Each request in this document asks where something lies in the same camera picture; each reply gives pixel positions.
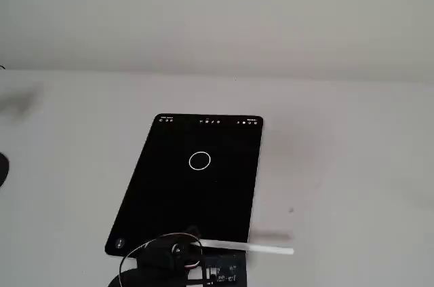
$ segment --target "black cable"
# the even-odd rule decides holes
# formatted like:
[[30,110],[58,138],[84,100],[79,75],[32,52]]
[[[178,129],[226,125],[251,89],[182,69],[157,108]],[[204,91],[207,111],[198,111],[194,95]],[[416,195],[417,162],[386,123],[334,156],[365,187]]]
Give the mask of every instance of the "black cable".
[[121,281],[122,265],[123,265],[123,262],[125,261],[125,259],[127,257],[129,257],[130,255],[132,255],[133,253],[139,251],[142,248],[146,248],[150,243],[152,243],[152,242],[154,242],[156,240],[160,240],[161,238],[165,238],[165,237],[169,237],[169,236],[177,236],[177,235],[193,237],[196,240],[196,242],[199,244],[199,247],[200,247],[200,250],[201,250],[201,254],[203,254],[203,246],[202,246],[201,240],[198,237],[194,236],[193,234],[189,234],[189,233],[169,233],[169,234],[160,235],[159,237],[154,238],[153,240],[147,241],[146,243],[143,243],[142,245],[140,245],[137,248],[133,249],[132,251],[130,251],[130,253],[127,253],[122,258],[121,263],[119,264],[119,285],[120,285],[120,287],[123,287],[122,281]]

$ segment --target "stylus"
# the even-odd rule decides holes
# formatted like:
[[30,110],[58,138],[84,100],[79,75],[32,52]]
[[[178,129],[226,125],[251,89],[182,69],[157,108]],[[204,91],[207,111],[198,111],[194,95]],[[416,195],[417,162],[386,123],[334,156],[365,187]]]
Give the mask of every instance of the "stylus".
[[226,248],[229,250],[263,252],[263,253],[284,254],[284,255],[294,254],[293,248],[282,248],[278,246],[265,246],[265,245],[250,244],[250,243],[227,242],[227,241],[217,241],[217,240],[201,240],[201,243],[203,246],[207,248]]

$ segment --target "tablet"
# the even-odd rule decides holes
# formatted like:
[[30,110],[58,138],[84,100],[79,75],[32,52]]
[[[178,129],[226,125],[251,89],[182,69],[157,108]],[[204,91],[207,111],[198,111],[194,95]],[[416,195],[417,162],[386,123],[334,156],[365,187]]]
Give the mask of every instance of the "tablet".
[[164,233],[247,242],[263,120],[159,114],[123,198],[106,253],[125,256]]

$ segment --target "white wall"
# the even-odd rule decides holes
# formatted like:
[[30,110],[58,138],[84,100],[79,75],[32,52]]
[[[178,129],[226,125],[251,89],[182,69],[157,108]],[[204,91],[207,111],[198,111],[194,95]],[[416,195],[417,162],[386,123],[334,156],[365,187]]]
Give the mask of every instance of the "white wall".
[[0,0],[0,64],[434,80],[434,0]]

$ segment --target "white circle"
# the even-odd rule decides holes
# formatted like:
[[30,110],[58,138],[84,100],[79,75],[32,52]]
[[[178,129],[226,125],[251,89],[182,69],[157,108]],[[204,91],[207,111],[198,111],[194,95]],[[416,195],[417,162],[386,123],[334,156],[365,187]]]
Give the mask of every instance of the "white circle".
[[[192,165],[191,165],[191,159],[193,158],[194,155],[197,155],[198,153],[204,153],[204,154],[206,154],[206,155],[208,156],[208,164],[206,164],[205,167],[202,167],[202,168],[194,168],[194,167],[192,167]],[[191,167],[192,170],[204,170],[204,169],[207,168],[210,164],[211,164],[211,156],[210,156],[208,153],[206,153],[205,151],[198,151],[198,152],[192,154],[192,155],[190,156],[190,159],[189,159],[189,165],[190,165],[190,167]]]

